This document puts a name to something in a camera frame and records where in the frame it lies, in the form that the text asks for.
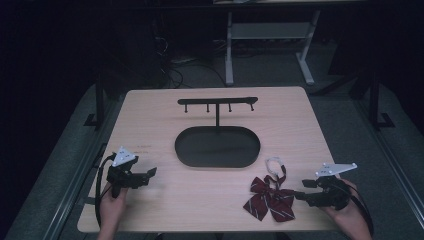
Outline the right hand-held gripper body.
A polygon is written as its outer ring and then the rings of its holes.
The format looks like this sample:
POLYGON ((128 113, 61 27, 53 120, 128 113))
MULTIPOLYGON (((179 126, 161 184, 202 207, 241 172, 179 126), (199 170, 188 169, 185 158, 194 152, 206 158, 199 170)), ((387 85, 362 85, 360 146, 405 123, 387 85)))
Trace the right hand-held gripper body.
POLYGON ((336 210, 346 207, 351 197, 351 191, 348 185, 340 180, 337 175, 356 168, 357 165, 355 163, 324 163, 315 173, 318 177, 316 184, 323 189, 317 195, 315 205, 317 207, 334 207, 336 210))

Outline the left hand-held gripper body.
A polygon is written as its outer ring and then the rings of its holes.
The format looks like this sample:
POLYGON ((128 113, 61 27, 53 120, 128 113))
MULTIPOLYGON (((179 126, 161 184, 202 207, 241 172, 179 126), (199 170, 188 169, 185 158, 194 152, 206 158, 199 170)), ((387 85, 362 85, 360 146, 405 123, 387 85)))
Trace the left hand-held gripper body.
POLYGON ((108 169, 107 181, 111 184, 111 193, 117 198, 122 188, 133 188, 133 183, 138 179, 131 172, 132 166, 138 162, 139 157, 121 146, 117 153, 113 155, 113 162, 108 169))

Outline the dark red striped bow tie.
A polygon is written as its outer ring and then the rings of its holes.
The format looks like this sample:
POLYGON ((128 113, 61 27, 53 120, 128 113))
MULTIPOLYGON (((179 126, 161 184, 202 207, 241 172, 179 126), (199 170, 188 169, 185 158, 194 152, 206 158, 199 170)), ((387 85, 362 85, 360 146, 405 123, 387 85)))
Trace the dark red striped bow tie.
POLYGON ((268 175, 263 179, 255 177, 250 185, 252 196, 243 205, 250 215, 262 221, 270 213, 276 222, 287 222, 295 219, 292 210, 295 191, 282 189, 287 178, 284 162, 279 157, 265 160, 268 175))

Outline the black hook stand with tray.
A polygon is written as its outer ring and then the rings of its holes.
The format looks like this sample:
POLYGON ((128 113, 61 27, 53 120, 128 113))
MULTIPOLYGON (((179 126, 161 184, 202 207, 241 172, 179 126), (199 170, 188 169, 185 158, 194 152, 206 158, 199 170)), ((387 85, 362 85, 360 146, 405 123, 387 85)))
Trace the black hook stand with tray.
POLYGON ((258 136, 242 126, 220 124, 220 106, 247 104, 251 110, 257 97, 179 99, 177 103, 188 112, 189 105, 205 105, 209 112, 215 106, 214 126, 193 126, 183 130, 176 138, 174 148, 178 159, 189 167, 244 168, 253 164, 259 155, 261 143, 258 136))

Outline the person's right hand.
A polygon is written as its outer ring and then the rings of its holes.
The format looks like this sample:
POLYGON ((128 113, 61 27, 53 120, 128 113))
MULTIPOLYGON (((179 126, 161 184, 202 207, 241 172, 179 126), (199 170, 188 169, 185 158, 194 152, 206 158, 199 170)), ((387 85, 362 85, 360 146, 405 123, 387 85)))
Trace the person's right hand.
POLYGON ((356 204, 350 199, 348 205, 341 210, 335 210, 332 207, 321 207, 321 210, 335 222, 350 240, 373 240, 364 211, 361 209, 362 202, 356 185, 345 179, 343 179, 343 182, 349 186, 352 196, 359 203, 356 204))

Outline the person's left hand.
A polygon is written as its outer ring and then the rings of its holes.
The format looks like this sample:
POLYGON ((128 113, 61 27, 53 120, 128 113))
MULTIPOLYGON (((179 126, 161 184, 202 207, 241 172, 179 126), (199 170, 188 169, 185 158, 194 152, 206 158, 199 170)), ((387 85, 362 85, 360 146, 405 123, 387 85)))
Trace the person's left hand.
POLYGON ((128 188, 122 188, 117 198, 111 193, 111 184, 107 183, 102 192, 100 203, 101 225, 97 240, 113 240, 119 228, 120 220, 126 209, 128 188))

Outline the black metal stand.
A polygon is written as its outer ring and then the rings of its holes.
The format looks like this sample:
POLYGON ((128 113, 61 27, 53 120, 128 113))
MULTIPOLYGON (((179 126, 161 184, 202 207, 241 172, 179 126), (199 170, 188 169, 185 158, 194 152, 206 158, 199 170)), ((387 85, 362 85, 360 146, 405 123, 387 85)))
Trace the black metal stand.
POLYGON ((387 113, 379 112, 379 79, 376 72, 372 73, 370 81, 368 118, 375 130, 393 128, 394 123, 387 113))
POLYGON ((98 73, 95 81, 95 113, 89 114, 84 122, 85 126, 94 127, 99 130, 105 118, 105 104, 104 104, 104 85, 102 74, 98 73))

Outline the white metal desk frame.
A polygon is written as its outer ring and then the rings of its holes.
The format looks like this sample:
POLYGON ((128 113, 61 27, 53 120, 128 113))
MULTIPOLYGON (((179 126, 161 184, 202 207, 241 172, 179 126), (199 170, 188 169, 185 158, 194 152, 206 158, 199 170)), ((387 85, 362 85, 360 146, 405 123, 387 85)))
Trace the white metal desk frame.
POLYGON ((316 10, 309 22, 285 23, 235 23, 232 13, 228 14, 226 55, 225 55, 225 84, 234 84, 232 42, 234 40, 280 40, 303 39, 304 46, 296 53, 298 65, 307 85, 314 85, 315 81, 307 63, 307 55, 320 17, 320 10, 316 10))

